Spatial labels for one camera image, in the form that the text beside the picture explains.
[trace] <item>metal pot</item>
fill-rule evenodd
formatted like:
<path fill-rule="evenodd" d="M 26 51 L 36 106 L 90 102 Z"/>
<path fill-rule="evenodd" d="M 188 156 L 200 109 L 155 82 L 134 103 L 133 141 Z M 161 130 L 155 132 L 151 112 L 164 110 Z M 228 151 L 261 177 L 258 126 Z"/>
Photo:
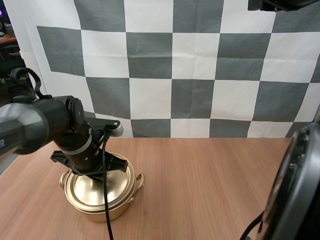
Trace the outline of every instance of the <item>metal pot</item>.
<path fill-rule="evenodd" d="M 119 154 L 112 154 L 127 160 Z M 121 216 L 145 186 L 146 176 L 140 173 L 136 177 L 134 168 L 128 160 L 127 162 L 126 172 L 115 170 L 107 173 L 106 185 L 110 220 Z M 137 181 L 140 181 L 140 184 L 136 188 Z M 59 184 L 75 209 L 84 213 L 94 222 L 106 222 L 102 178 L 92 179 L 88 176 L 73 174 L 69 170 L 62 174 Z"/>

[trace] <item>white square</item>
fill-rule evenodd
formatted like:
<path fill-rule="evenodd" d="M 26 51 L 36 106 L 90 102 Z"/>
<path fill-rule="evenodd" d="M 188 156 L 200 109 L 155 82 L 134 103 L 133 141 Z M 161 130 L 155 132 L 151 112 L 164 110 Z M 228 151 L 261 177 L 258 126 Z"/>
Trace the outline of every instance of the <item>white square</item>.
<path fill-rule="evenodd" d="M 95 112 L 87 80 L 84 76 L 54 71 L 49 76 L 49 79 L 44 78 L 45 89 L 48 94 L 53 97 L 73 96 L 81 100 L 85 111 Z"/>
<path fill-rule="evenodd" d="M 272 33 L 260 81 L 309 83 L 320 53 L 320 32 Z"/>
<path fill-rule="evenodd" d="M 171 138 L 208 138 L 210 119 L 171 119 Z"/>
<path fill-rule="evenodd" d="M 248 138 L 285 138 L 292 122 L 252 121 Z"/>
<path fill-rule="evenodd" d="M 79 15 L 73 0 L 19 1 L 34 26 L 80 30 Z"/>
<path fill-rule="evenodd" d="M 129 78 L 125 32 L 81 30 L 86 77 Z"/>
<path fill-rule="evenodd" d="M 219 33 L 173 33 L 172 78 L 213 80 Z"/>
<path fill-rule="evenodd" d="M 131 119 L 170 119 L 171 81 L 130 78 Z"/>
<path fill-rule="evenodd" d="M 320 104 L 320 83 L 309 83 L 295 122 L 311 122 Z"/>
<path fill-rule="evenodd" d="M 172 33 L 173 0 L 124 0 L 127 33 Z"/>
<path fill-rule="evenodd" d="M 124 119 L 124 118 L 119 118 L 119 117 L 115 117 L 115 116 L 108 116 L 108 115 L 103 115 L 103 114 L 98 114 L 98 113 L 95 114 L 95 117 L 97 119 L 109 119 L 109 120 L 120 121 L 121 125 L 123 126 L 123 134 L 119 138 L 133 138 L 130 119 Z"/>
<path fill-rule="evenodd" d="M 215 80 L 211 119 L 251 121 L 258 88 L 258 81 Z"/>
<path fill-rule="evenodd" d="M 271 33 L 276 13 L 248 11 L 248 0 L 224 0 L 220 33 Z"/>

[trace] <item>pot lid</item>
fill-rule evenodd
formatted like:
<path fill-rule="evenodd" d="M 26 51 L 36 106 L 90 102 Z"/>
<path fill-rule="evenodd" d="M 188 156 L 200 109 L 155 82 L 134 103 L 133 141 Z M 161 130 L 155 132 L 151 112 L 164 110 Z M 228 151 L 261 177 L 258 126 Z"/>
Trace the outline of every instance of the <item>pot lid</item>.
<path fill-rule="evenodd" d="M 120 159 L 125 157 L 112 153 Z M 127 201 L 134 192 L 136 179 L 131 163 L 127 160 L 126 172 L 114 170 L 107 172 L 106 188 L 108 209 L 114 209 Z M 65 195 L 68 201 L 76 208 L 85 212 L 105 211 L 105 197 L 103 178 L 92 179 L 85 175 L 76 175 L 69 172 L 65 185 Z"/>

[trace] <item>checkerboard backdrop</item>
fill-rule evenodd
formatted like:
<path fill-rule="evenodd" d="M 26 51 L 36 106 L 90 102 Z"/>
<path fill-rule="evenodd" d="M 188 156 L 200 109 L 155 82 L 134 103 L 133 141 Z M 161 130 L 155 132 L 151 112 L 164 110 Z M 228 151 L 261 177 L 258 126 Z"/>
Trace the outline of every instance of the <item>checkerboard backdrop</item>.
<path fill-rule="evenodd" d="M 290 137 L 320 103 L 320 2 L 26 0 L 48 94 L 124 137 Z"/>

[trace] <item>pot handle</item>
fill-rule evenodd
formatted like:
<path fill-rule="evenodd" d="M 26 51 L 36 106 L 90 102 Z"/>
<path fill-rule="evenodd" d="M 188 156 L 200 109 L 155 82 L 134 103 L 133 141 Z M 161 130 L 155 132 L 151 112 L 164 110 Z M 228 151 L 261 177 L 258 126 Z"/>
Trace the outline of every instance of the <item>pot handle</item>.
<path fill-rule="evenodd" d="M 140 185 L 138 186 L 138 188 L 135 190 L 135 192 L 133 193 L 133 196 L 127 201 L 127 203 L 131 203 L 133 200 L 135 200 L 135 198 L 139 195 L 139 193 L 141 192 L 141 190 L 144 188 L 145 183 L 146 183 L 146 175 L 144 175 L 143 173 L 140 173 L 137 177 L 136 180 L 139 181 L 140 180 Z"/>
<path fill-rule="evenodd" d="M 64 173 L 62 173 L 60 180 L 59 180 L 59 184 L 60 187 L 64 190 L 65 189 L 65 177 L 66 175 L 69 173 L 69 171 L 65 171 Z"/>

